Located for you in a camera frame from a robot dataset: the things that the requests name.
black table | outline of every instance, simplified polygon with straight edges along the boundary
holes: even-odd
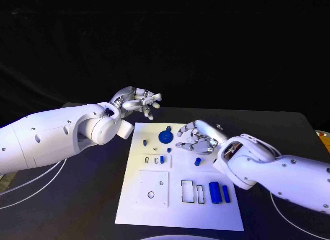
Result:
[[[252,135],[273,145],[283,155],[330,163],[330,154],[299,113],[161,108],[152,111],[154,123],[219,123],[230,134]],[[148,123],[141,113],[126,119]],[[112,239],[139,240],[161,235],[195,235],[216,239],[312,239],[281,218],[269,192],[256,184],[234,188],[244,232],[115,224],[131,140],[118,136],[103,146],[87,148],[69,158],[47,188],[18,205],[0,210],[0,240],[4,239]],[[37,177],[50,167],[17,173],[11,188]],[[0,199],[0,207],[31,195],[53,178],[58,167],[37,182]],[[330,238],[330,216],[275,198],[288,220],[308,232]]]

dark curtain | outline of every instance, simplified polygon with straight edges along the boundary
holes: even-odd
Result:
[[[330,1],[268,4],[0,1],[0,127],[133,86],[164,107],[299,112],[330,131]]]

small blue part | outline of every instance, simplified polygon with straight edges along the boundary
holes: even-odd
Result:
[[[168,126],[165,128],[165,131],[162,131],[159,134],[158,134],[158,141],[162,143],[162,144],[168,144],[174,139],[174,135],[171,133],[171,127]]]
[[[197,157],[197,158],[195,158],[195,161],[194,161],[194,166],[198,167],[198,166],[200,166],[200,163],[201,163],[201,159]]]
[[[221,204],[223,199],[221,199],[220,188],[219,188],[219,183],[217,182],[210,182],[208,191],[210,191],[211,203],[213,204]]]
[[[231,201],[230,201],[227,186],[221,186],[221,191],[223,191],[223,196],[224,196],[224,202],[229,204]]]

robotic arm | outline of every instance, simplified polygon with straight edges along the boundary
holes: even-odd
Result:
[[[51,165],[118,135],[128,139],[133,126],[122,120],[132,111],[152,120],[148,105],[159,108],[161,95],[126,87],[109,103],[87,104],[25,116],[0,129],[0,176]]]
[[[177,148],[208,155],[217,152],[213,167],[233,184],[249,190],[256,183],[286,201],[330,215],[330,164],[311,159],[281,155],[259,139],[242,134],[221,134],[220,126],[201,120],[188,123],[177,133],[191,130],[194,144],[177,143]]]

robotic hand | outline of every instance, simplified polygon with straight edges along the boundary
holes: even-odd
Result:
[[[106,144],[128,139],[133,126],[122,120],[132,111],[152,120],[148,105],[159,108],[161,95],[126,87],[109,103],[87,104],[25,116],[0,129],[0,176],[38,168]]]
[[[286,201],[330,214],[330,164],[281,155],[263,141],[242,134],[227,137],[201,120],[188,123],[177,133],[191,130],[195,143],[177,143],[177,148],[208,155],[217,150],[213,167],[233,184],[249,190],[256,183]]]

